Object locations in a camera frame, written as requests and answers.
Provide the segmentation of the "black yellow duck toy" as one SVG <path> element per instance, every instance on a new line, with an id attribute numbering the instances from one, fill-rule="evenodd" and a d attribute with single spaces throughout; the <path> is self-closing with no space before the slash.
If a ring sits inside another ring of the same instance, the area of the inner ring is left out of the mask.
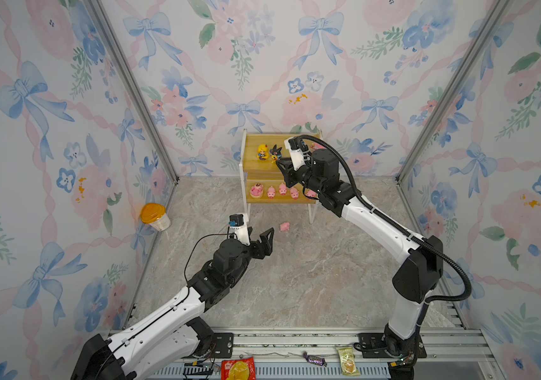
<path id="1" fill-rule="evenodd" d="M 280 160 L 283 157 L 282 153 L 282 147 L 279 147 L 278 145 L 273 145 L 273 147 L 269 150 L 270 158 L 276 162 Z"/>

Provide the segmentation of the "yellow bear toy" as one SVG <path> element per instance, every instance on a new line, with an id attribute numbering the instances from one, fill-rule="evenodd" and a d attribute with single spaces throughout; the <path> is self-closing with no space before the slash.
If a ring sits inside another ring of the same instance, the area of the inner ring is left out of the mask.
<path id="1" fill-rule="evenodd" d="M 270 158 L 269 148 L 267 144 L 260 144 L 257 148 L 257 158 L 259 161 L 267 161 Z"/>

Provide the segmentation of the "pink bear toy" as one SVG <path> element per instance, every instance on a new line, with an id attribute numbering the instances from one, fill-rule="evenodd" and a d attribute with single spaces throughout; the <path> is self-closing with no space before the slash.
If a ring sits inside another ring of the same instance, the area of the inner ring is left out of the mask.
<path id="1" fill-rule="evenodd" d="M 261 199 L 264 196 L 264 185 L 261 183 L 255 183 L 249 191 L 251 198 Z"/>

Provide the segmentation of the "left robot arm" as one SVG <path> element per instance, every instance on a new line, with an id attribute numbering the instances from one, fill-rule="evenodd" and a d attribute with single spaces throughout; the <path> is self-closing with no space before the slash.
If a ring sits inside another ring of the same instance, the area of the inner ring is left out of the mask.
<path id="1" fill-rule="evenodd" d="M 251 260 L 271 255 L 275 230 L 251 241 L 251 228 L 234 228 L 213 258 L 170 301 L 107 339 L 86 341 L 73 379 L 147 379 L 177 359 L 207 357 L 214 332 L 202 315 L 238 284 Z"/>

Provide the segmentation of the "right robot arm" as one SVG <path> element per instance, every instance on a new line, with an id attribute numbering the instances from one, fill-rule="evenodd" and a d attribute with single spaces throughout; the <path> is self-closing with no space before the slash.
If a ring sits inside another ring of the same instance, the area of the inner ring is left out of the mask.
<path id="1" fill-rule="evenodd" d="M 455 260 L 444 254 L 440 239 L 416 234 L 365 198 L 346 160 L 327 142 L 300 135 L 286 139 L 284 144 L 289 155 L 278 159 L 276 165 L 286 186 L 299 184 L 304 190 L 315 192 L 313 199 L 318 204 L 367 233 L 399 264 L 392 277 L 396 303 L 381 338 L 381 349 L 394 358 L 394 367 L 413 367 L 430 304 L 465 301 L 473 294 L 471 280 Z M 433 293 L 443 276 L 444 265 L 461 278 L 462 293 Z"/>

